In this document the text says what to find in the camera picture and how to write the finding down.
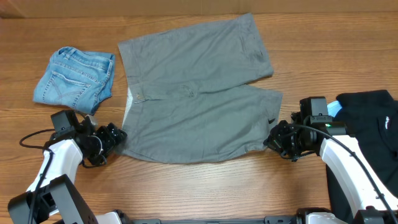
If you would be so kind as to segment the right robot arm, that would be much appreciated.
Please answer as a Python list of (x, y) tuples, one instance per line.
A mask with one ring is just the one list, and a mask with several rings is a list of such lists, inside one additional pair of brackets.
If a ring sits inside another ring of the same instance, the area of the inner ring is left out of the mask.
[(323, 96), (300, 100), (292, 121), (273, 127), (264, 145), (288, 161), (316, 154), (336, 177), (353, 223), (397, 223), (397, 198), (380, 181), (345, 123), (334, 121)]

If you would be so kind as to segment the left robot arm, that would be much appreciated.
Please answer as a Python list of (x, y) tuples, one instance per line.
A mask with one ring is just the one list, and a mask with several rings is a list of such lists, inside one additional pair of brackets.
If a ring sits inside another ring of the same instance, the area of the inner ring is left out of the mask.
[(26, 192), (8, 203), (14, 223), (42, 223), (57, 213), (60, 223), (130, 223), (121, 210), (95, 215), (74, 185), (79, 166), (105, 166), (127, 134), (113, 123), (98, 127), (89, 114), (82, 121), (76, 115), (73, 110), (62, 110), (51, 116), (52, 135), (40, 147), (44, 160), (39, 173)]

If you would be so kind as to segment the grey shorts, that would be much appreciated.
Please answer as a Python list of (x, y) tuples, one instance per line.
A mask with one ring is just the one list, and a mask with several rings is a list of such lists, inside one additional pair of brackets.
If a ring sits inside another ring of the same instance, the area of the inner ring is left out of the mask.
[(274, 70), (252, 14), (120, 42), (128, 84), (117, 152), (168, 164), (264, 149), (282, 93), (252, 85)]

